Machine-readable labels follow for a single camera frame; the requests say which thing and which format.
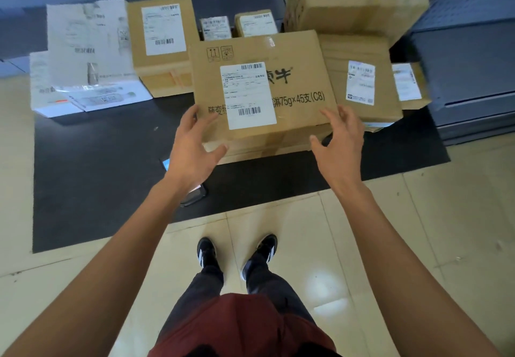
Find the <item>black sneaker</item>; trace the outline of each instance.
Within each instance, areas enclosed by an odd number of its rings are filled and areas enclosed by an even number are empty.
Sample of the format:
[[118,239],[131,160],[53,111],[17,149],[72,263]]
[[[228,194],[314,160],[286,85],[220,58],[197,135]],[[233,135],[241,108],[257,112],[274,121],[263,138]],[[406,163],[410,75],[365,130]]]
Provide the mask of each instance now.
[[[261,239],[261,242],[258,244],[258,248],[254,252],[254,255],[258,254],[264,258],[264,260],[268,263],[272,260],[272,258],[275,255],[275,252],[277,251],[277,244],[278,240],[277,237],[274,234],[269,234],[263,239]],[[241,278],[243,281],[247,281],[247,273],[252,265],[252,257],[245,263],[243,266],[243,269],[241,270]]]
[[216,266],[220,269],[218,261],[216,260],[215,245],[208,237],[203,237],[200,241],[198,241],[197,258],[202,269],[204,269],[206,266]]

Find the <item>dark pants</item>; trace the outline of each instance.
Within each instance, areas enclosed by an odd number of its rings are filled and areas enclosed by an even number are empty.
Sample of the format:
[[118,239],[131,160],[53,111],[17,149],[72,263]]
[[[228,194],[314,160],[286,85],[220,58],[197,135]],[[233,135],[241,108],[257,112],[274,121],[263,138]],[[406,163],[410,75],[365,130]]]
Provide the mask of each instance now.
[[[158,342],[202,303],[220,296],[222,287],[223,273],[219,268],[206,266],[202,269],[171,310],[159,333]],[[259,254],[251,258],[247,271],[247,292],[267,295],[280,314],[295,314],[315,323],[293,288],[282,277],[268,270],[265,259]]]

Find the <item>small box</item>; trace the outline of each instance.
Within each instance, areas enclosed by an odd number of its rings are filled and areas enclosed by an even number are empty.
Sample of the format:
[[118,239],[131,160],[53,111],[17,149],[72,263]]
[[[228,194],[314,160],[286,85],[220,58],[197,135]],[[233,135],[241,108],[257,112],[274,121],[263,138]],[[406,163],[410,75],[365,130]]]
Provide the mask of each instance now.
[[429,8],[429,0],[287,0],[284,30],[376,34],[393,46]]
[[128,5],[132,61],[154,98],[193,92],[188,46],[200,41],[192,0]]
[[314,31],[200,42],[190,56],[198,116],[221,114],[203,137],[208,151],[229,145],[221,163],[301,151],[331,133],[320,109],[336,101]]
[[50,84],[48,51],[30,54],[30,108],[49,118],[82,112]]
[[319,35],[338,104],[351,106],[367,131],[402,119],[385,37]]
[[232,38],[231,26],[227,16],[201,18],[202,34],[205,42]]
[[420,63],[397,63],[392,68],[402,110],[422,109],[431,103]]
[[124,0],[47,6],[52,86],[84,111],[151,99],[132,67]]
[[234,25],[239,37],[273,35],[278,32],[272,10],[268,9],[236,14]]

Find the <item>tile floor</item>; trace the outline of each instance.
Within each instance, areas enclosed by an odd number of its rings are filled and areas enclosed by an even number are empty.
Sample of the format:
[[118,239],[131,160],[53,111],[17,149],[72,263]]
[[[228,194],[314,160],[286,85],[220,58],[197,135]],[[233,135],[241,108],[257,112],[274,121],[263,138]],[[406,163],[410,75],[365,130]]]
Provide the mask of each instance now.
[[[31,254],[34,124],[25,76],[0,81],[0,353],[106,240]],[[505,356],[515,355],[515,133],[448,148],[452,162],[367,182],[400,235]],[[112,356],[145,356],[199,270],[195,247],[212,237],[226,292],[266,232],[270,265],[296,289],[344,356],[398,356],[331,191],[171,224]]]

